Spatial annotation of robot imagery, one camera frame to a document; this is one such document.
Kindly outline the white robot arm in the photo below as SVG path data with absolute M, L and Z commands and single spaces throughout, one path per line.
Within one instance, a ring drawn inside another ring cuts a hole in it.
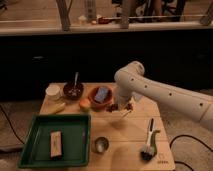
M 164 103 L 213 132 L 213 96 L 156 82 L 144 77 L 145 68 L 132 61 L 115 72 L 114 101 L 124 108 L 132 97 L 146 96 Z

